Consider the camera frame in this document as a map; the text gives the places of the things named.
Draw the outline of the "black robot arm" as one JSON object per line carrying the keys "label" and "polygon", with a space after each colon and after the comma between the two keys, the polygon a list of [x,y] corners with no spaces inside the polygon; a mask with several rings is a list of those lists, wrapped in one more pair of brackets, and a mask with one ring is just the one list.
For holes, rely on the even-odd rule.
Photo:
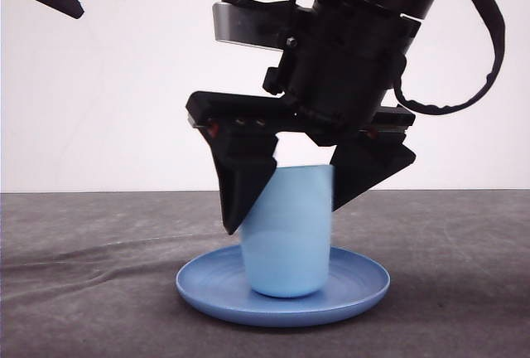
{"label": "black robot arm", "polygon": [[224,228],[242,224],[276,170],[281,132],[333,147],[333,206],[415,161],[403,143],[414,116],[382,106],[396,57],[407,52],[433,0],[220,0],[218,41],[278,49],[263,97],[194,92],[186,108],[210,146],[219,178]]}

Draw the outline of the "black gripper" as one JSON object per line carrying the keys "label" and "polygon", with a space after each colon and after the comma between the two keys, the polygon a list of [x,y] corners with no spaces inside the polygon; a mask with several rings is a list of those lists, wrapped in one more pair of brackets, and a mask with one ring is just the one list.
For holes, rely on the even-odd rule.
{"label": "black gripper", "polygon": [[[233,234],[277,168],[277,131],[301,130],[334,145],[370,123],[393,84],[394,55],[419,22],[359,0],[315,0],[314,17],[267,70],[263,97],[194,92],[186,108],[210,147],[224,228]],[[224,125],[233,120],[240,125]],[[259,126],[248,126],[255,121]],[[414,163],[404,133],[360,133],[336,146],[333,209]]]}

